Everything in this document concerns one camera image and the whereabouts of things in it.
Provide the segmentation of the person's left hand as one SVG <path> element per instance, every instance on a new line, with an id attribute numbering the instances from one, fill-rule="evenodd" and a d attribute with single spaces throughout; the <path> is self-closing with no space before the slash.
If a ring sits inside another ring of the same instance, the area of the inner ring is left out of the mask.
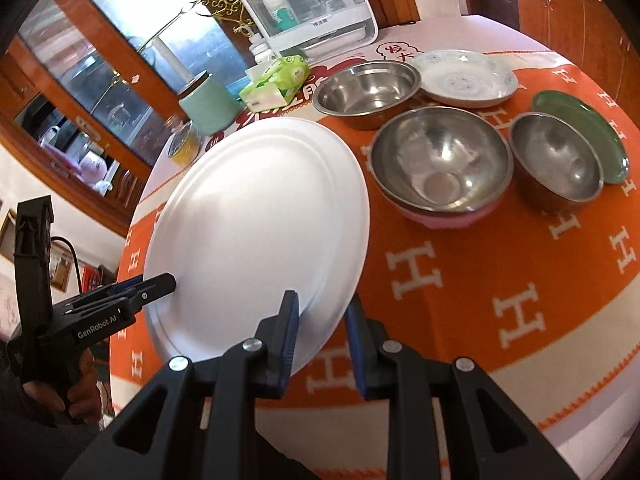
<path id="1" fill-rule="evenodd" d="M 61 398 L 55 390 L 44 382 L 26 382 L 25 393 L 53 415 L 69 414 L 75 422 L 81 420 L 87 425 L 96 425 L 102 416 L 101 397 L 98 388 L 98 373 L 89 349 L 79 359 L 80 378 L 66 397 Z"/>

